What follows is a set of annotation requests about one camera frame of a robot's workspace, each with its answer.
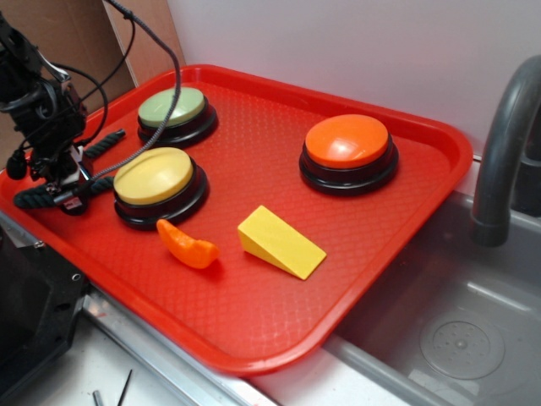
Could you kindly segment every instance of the textured tray surface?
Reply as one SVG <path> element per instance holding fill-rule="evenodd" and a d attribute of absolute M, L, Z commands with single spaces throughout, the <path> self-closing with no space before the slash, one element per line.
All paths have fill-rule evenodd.
<path fill-rule="evenodd" d="M 95 170 L 140 147 L 137 108 L 173 81 L 164 74 L 113 103 L 102 133 L 124 128 L 128 136 L 96 160 Z M 452 191 L 472 151 L 444 124 L 226 69 L 184 68 L 183 85 L 202 90 L 220 120 L 213 135 L 185 150 L 206 171 L 210 197 L 179 225 L 220 247 L 210 268 L 188 269 L 157 233 L 122 225 L 112 193 L 92 200 L 82 217 L 58 209 L 21 211 L 13 195 L 36 185 L 2 173 L 0 207 L 206 364 L 245 376 L 274 370 L 325 339 Z M 304 136 L 322 119 L 351 112 L 373 115 L 391 131 L 400 152 L 398 173 L 368 195 L 322 195 L 299 174 Z M 237 226 L 259 205 L 327 253 L 308 280 L 243 252 Z"/>

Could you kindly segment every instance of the orange pepper toy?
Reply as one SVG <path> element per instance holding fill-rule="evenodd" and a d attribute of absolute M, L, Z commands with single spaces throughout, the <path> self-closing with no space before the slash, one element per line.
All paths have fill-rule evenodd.
<path fill-rule="evenodd" d="M 193 239 L 173 226 L 168 220 L 156 223 L 161 241 L 183 264 L 195 269 L 209 266 L 220 254 L 215 244 L 201 239 Z"/>

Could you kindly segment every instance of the black cable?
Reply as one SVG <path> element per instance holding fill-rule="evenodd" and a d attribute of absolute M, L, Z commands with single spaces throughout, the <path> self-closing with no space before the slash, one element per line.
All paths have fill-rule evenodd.
<path fill-rule="evenodd" d="M 123 57 L 120 59 L 120 61 L 117 63 L 117 66 L 111 71 L 111 73 L 109 73 L 109 75 L 104 79 L 102 80 L 101 82 L 98 82 L 96 79 L 94 79 L 92 76 L 90 76 L 89 74 L 79 70 L 79 69 L 76 69 L 76 68 L 73 68 L 73 67 L 70 67 L 68 65 L 64 65 L 62 63 L 53 63 L 53 65 L 59 67 L 60 69 L 65 69 L 65 70 L 69 70 L 73 73 L 76 73 L 76 74 L 79 74 L 83 77 L 85 77 L 87 80 L 89 80 L 90 82 L 92 82 L 94 84 L 94 89 L 92 89 L 91 91 L 89 91 L 86 95 L 84 95 L 83 97 L 81 97 L 79 99 L 79 103 L 77 105 L 75 105 L 76 107 L 84 102 L 86 99 L 88 99 L 90 96 L 92 96 L 94 93 L 96 93 L 96 91 L 99 91 L 101 93 L 101 98 L 103 100 L 103 115 L 101 117 L 101 121 L 100 121 L 100 124 L 98 125 L 98 128 L 96 129 L 96 131 L 94 132 L 94 134 L 92 136 L 90 136 L 89 138 L 87 139 L 84 139 L 84 140 L 80 140 L 77 144 L 78 145 L 82 145 L 82 146 L 85 146 L 85 145 L 88 145 L 91 141 L 93 141 L 97 136 L 98 134 L 101 132 L 101 130 L 103 129 L 104 125 L 105 125 L 105 122 L 107 120 L 107 114 L 108 114 L 108 100 L 107 100 L 107 94 L 105 93 L 105 91 L 103 90 L 103 85 L 105 83 L 107 83 L 117 72 L 118 70 L 123 66 L 124 62 L 126 61 L 126 58 L 128 57 L 129 55 L 129 52 L 131 51 L 132 49 L 132 45 L 134 44 L 134 40 L 135 40 L 135 23 L 130 20 L 130 23 L 132 25 L 132 33 L 131 33 L 131 37 L 130 37 L 130 40 L 129 40 L 129 44 L 128 44 L 128 47 L 126 48 L 126 52 L 123 54 Z M 28 134 L 25 139 L 23 140 L 23 142 L 21 143 L 21 145 L 19 146 L 19 149 L 21 150 L 24 150 L 24 149 L 28 149 L 30 148 L 30 146 L 27 146 L 27 147 L 24 147 L 25 145 L 25 142 L 28 141 L 29 138 L 31 138 L 33 135 L 37 134 L 40 130 L 42 130 L 46 125 L 49 124 L 50 121 L 52 121 L 54 118 L 58 118 L 60 116 L 62 116 L 62 114 L 64 114 L 65 112 L 67 112 L 70 108 L 72 107 L 68 107 L 68 108 L 65 108 L 64 110 L 62 110 L 61 112 L 58 112 L 56 115 L 54 115 L 53 117 L 50 117 L 45 123 L 43 123 L 41 126 L 39 126 L 37 129 L 35 129 L 34 131 L 32 131 L 30 134 Z"/>

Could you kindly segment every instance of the toy sink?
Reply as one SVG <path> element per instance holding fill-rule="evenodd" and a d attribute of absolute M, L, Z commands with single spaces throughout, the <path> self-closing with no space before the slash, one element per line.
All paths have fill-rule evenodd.
<path fill-rule="evenodd" d="M 508 242 L 483 248 L 471 205 L 453 194 L 327 347 L 411 404 L 537 404 L 541 222 L 513 212 Z"/>

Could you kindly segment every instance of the yellow button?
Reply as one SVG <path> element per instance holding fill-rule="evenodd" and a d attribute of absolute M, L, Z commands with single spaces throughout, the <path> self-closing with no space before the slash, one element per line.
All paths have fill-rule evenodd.
<path fill-rule="evenodd" d="M 145 151 L 121 167 L 114 179 L 118 197 L 131 205 L 151 205 L 183 189 L 194 168 L 189 155 L 177 148 Z"/>

